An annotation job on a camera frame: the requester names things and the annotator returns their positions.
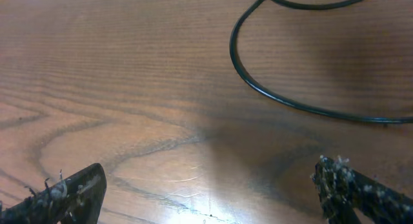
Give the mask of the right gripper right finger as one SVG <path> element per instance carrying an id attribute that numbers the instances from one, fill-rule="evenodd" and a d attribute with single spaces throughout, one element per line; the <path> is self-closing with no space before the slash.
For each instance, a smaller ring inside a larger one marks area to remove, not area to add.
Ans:
<path id="1" fill-rule="evenodd" d="M 412 223 L 412 199 L 347 166 L 320 156 L 311 179 L 328 223 L 359 223 L 358 209 L 373 223 Z"/>

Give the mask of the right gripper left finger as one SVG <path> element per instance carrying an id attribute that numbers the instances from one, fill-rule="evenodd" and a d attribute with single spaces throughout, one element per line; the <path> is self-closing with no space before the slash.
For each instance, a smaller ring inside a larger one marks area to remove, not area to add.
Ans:
<path id="1" fill-rule="evenodd" d="M 105 171 L 93 163 L 7 209 L 1 209 L 1 224 L 97 224 L 106 193 Z"/>

